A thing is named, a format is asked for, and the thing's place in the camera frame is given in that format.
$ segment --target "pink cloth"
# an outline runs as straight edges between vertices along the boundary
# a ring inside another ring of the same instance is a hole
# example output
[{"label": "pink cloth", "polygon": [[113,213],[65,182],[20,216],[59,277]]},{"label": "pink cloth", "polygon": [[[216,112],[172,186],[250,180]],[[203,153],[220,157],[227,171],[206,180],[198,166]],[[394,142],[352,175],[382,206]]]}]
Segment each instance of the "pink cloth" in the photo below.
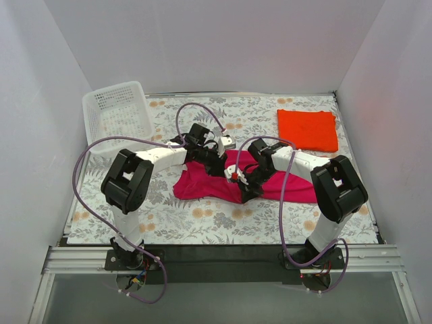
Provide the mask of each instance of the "pink cloth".
[{"label": "pink cloth", "polygon": [[[227,151],[225,167],[236,164],[237,151]],[[249,164],[256,163],[248,151],[240,154],[240,169],[243,170]],[[217,197],[233,203],[242,203],[242,194],[237,184],[227,182],[225,178],[207,175],[204,165],[197,162],[186,164],[188,169],[174,185],[174,196],[179,199],[196,199],[204,197]],[[265,184],[263,184],[263,198],[279,200],[281,197],[282,182],[285,172],[278,171]],[[317,197],[313,185],[296,175],[290,175],[285,189],[285,201],[294,203],[316,203]]]}]

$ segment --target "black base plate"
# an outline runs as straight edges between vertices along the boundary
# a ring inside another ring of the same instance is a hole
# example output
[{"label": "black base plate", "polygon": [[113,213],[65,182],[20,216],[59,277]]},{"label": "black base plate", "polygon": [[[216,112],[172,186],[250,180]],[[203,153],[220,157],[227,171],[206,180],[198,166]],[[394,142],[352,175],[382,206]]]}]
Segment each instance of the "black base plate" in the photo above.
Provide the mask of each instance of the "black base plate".
[{"label": "black base plate", "polygon": [[[295,253],[304,246],[289,246]],[[300,270],[283,255],[280,245],[146,245],[146,250],[161,258],[170,283],[281,282],[300,285]],[[340,249],[330,255],[331,268],[341,269]],[[109,250],[107,271],[130,271]],[[163,284],[159,265],[151,260],[146,284]]]}]

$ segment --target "orange towel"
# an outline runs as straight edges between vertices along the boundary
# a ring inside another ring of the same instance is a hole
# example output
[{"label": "orange towel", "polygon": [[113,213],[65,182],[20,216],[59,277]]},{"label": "orange towel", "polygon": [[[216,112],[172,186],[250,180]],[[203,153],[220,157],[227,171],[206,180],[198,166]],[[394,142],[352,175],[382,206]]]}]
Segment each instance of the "orange towel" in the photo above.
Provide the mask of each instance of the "orange towel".
[{"label": "orange towel", "polygon": [[336,117],[330,112],[277,110],[279,137],[293,142],[297,149],[336,152]]}]

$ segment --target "glass panel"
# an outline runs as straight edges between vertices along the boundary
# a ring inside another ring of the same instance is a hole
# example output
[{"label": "glass panel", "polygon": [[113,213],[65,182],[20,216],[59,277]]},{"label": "glass panel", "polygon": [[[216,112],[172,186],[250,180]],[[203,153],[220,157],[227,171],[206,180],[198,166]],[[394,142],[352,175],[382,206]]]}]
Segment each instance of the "glass panel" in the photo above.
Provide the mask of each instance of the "glass panel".
[{"label": "glass panel", "polygon": [[115,275],[56,275],[44,323],[407,323],[391,273],[347,273],[322,297],[280,283],[171,283],[154,305],[104,284]]}]

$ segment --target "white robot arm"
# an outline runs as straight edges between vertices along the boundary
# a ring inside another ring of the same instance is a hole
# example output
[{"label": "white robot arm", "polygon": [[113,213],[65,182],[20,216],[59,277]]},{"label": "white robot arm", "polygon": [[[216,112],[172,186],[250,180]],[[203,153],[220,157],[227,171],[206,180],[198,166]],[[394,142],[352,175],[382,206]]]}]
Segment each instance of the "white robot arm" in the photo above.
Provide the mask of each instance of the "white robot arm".
[{"label": "white robot arm", "polygon": [[[225,171],[229,181],[239,183],[243,203],[260,196],[262,184],[276,171],[286,171],[293,155],[292,147],[281,142],[267,146],[262,139],[252,142],[248,151],[258,162],[256,169],[235,175],[232,165]],[[306,249],[293,255],[297,262],[305,263],[339,237],[352,214],[367,202],[368,194],[350,160],[343,155],[328,159],[296,151],[290,173],[313,184],[321,210],[314,231],[306,239]]]},{"label": "white robot arm", "polygon": [[183,135],[186,141],[184,147],[174,148],[182,143],[177,136],[167,143],[173,147],[136,153],[125,149],[117,154],[103,180],[101,191],[111,205],[115,226],[120,232],[111,239],[111,245],[125,266],[133,269],[141,263],[138,252],[123,238],[136,246],[142,244],[138,208],[145,199],[154,173],[188,161],[198,161],[205,166],[208,174],[223,177],[227,158],[225,150],[234,149],[236,142],[228,134],[222,134],[217,142],[207,142],[209,132],[207,128],[194,124],[189,133]]}]

